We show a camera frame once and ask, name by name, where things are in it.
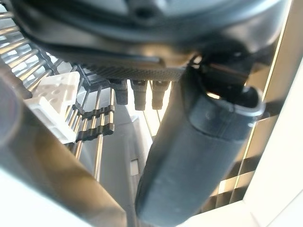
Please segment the black plastic bracket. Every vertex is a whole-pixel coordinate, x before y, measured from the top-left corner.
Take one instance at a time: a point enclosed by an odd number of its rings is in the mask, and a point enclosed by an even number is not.
[[[95,110],[92,110],[90,112],[85,112],[78,102],[76,102],[72,106],[72,109],[73,110],[78,110],[77,115],[82,116],[83,120],[84,119],[91,120],[93,118],[93,116],[95,116],[96,118],[99,118],[101,116],[101,114],[104,114],[106,116],[106,115],[109,115],[110,112],[113,112],[113,113],[115,112],[115,106],[114,105],[109,105],[107,107],[102,107],[102,108],[97,109],[97,110],[95,109]]]
[[[94,140],[99,135],[107,136],[112,135],[115,130],[115,125],[113,123],[108,123],[106,125],[100,125],[94,129],[88,129],[86,131],[80,131],[76,138],[76,142],[78,141],[88,141]]]

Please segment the dishwasher rack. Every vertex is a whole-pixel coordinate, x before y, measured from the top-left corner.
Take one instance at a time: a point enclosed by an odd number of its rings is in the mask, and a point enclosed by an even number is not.
[[[66,123],[77,133],[75,143],[66,147],[80,158],[83,142],[95,140],[96,156],[93,176],[100,179],[100,163],[103,136],[114,131],[115,91],[110,89],[108,106],[100,107],[101,90],[109,88],[107,80],[83,69],[78,64],[70,64],[57,59],[26,39],[13,21],[13,14],[0,2],[0,60],[1,70],[5,69],[5,80],[19,92],[24,99],[31,98],[39,82],[53,75],[77,71],[80,74],[78,94],[85,92],[81,104],[69,106],[65,115]],[[97,91],[95,109],[85,112],[89,94]]]

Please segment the blurry dark object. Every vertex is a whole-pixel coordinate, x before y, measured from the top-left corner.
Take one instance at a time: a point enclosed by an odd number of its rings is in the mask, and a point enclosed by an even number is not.
[[[80,63],[111,87],[125,79],[177,81],[195,54],[269,61],[286,0],[12,0],[21,31],[52,55]]]

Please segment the wire rack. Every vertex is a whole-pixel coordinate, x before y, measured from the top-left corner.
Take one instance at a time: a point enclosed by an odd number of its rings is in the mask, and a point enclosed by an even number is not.
[[[38,86],[39,82],[46,77],[53,75],[77,71],[80,74],[80,83],[78,85],[77,100],[81,99],[82,93],[84,98],[80,103],[81,109],[85,109],[90,93],[97,91],[95,109],[100,108],[101,90],[108,88],[107,84],[102,84],[102,79],[95,79],[94,74],[89,70],[85,70],[79,65],[64,62],[61,59],[50,55],[35,44],[26,39],[19,31],[18,26],[13,20],[13,14],[7,11],[5,5],[0,3],[0,57],[7,64],[12,76],[16,76],[22,81],[24,88],[32,92]],[[92,86],[98,82],[99,87]],[[109,105],[114,105],[114,90],[110,89]],[[75,131],[86,131],[94,129],[98,125],[113,123],[113,112],[109,112],[108,116],[101,114],[100,117],[93,116],[91,120],[83,119],[79,110],[73,106],[69,106],[65,115],[66,123]],[[66,144],[66,147],[74,153],[77,159],[80,158],[83,146],[82,140]],[[100,162],[103,146],[103,135],[100,134],[95,139],[96,155],[93,175],[97,181],[100,179]]]

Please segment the black plastic housing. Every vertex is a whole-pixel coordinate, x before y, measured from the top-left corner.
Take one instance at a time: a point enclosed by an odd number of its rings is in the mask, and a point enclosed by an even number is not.
[[[188,67],[173,86],[138,186],[135,205],[143,221],[174,227],[192,216],[264,112],[254,88],[244,88],[227,102],[209,97],[204,83],[201,73]]]

